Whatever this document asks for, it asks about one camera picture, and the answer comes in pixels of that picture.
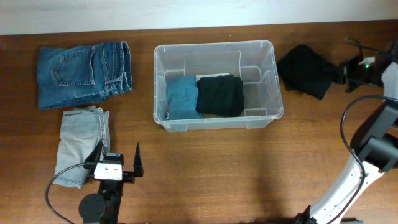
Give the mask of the dark navy garment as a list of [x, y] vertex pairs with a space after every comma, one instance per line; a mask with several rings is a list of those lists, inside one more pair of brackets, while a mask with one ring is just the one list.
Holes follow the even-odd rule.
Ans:
[[243, 81], [234, 75], [204, 77], [197, 81], [196, 110], [203, 114], [238, 117], [244, 110]]

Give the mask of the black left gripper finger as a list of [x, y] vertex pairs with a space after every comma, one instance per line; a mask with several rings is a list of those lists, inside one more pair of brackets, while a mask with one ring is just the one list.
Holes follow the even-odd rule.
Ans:
[[84, 163], [91, 164], [94, 162], [98, 162], [100, 160], [102, 150], [103, 150], [103, 141], [100, 140], [93, 149], [93, 151], [90, 153], [90, 155], [85, 159]]
[[141, 153], [140, 153], [140, 145], [137, 143], [136, 151], [134, 155], [134, 176], [135, 177], [143, 177], [144, 176], [144, 168], [141, 161]]

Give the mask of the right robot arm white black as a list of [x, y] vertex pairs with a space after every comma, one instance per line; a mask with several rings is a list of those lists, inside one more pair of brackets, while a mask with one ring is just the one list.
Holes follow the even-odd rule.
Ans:
[[354, 104], [369, 96], [361, 96], [346, 107], [340, 121], [340, 135], [350, 153], [348, 162], [329, 191], [297, 214], [292, 223], [342, 223], [345, 213], [364, 190], [397, 168], [397, 138], [388, 132], [397, 128], [397, 41], [373, 52], [375, 57], [359, 54], [343, 62], [341, 76], [348, 93], [362, 85], [383, 87], [383, 95], [373, 97], [382, 100], [382, 104], [357, 129], [351, 141], [346, 140], [344, 133], [346, 116]]

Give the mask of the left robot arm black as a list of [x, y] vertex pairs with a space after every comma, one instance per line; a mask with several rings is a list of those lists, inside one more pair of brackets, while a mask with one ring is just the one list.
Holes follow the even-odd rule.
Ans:
[[83, 223], [117, 223], [124, 184], [133, 184], [135, 178], [144, 176], [140, 145], [136, 146], [133, 171], [124, 171], [124, 156], [108, 152], [102, 155], [103, 143], [99, 142], [85, 159], [85, 169], [100, 181], [97, 193], [85, 196], [78, 207]]

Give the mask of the blue denim garment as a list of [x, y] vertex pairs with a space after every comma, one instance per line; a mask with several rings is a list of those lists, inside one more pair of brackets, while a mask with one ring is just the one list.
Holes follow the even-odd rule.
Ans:
[[196, 110], [199, 90], [195, 77], [172, 78], [167, 86], [169, 120], [202, 119]]

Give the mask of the black garment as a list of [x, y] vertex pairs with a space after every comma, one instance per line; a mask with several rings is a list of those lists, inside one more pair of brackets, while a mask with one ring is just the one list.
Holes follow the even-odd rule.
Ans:
[[340, 81], [338, 67], [307, 45], [298, 45], [277, 62], [286, 90], [299, 90], [323, 99], [333, 82]]

